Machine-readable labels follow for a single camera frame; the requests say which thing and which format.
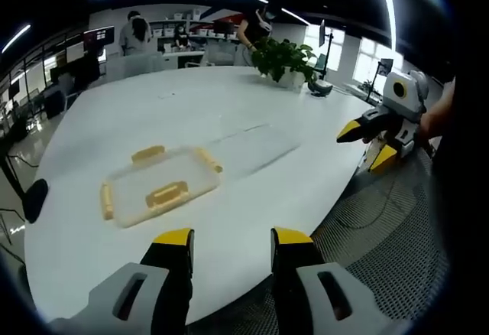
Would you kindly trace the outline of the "person's right hand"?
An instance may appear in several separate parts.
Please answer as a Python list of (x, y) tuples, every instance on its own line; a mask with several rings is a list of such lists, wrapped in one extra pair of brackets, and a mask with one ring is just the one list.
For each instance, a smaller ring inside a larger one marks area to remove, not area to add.
[(428, 111), (422, 114), (419, 124), (420, 135), (424, 139), (442, 135), (448, 126), (452, 114), (452, 101), (455, 92), (456, 77), (444, 85), (442, 96)]

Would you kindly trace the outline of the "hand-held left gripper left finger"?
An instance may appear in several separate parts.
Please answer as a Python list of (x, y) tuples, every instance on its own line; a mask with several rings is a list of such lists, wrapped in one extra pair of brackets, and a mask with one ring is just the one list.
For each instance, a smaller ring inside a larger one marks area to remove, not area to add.
[(89, 292), (70, 318), (49, 323), (55, 334), (184, 334), (193, 296), (194, 230), (160, 234), (139, 263), (130, 262)]

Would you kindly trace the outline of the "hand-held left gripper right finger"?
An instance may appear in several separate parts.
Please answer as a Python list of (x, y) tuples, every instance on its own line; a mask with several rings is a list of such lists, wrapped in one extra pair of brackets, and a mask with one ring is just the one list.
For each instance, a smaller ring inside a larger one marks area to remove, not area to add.
[(272, 295), (281, 334), (379, 334), (387, 317), (374, 294), (336, 262), (325, 262), (313, 240), (274, 227)]

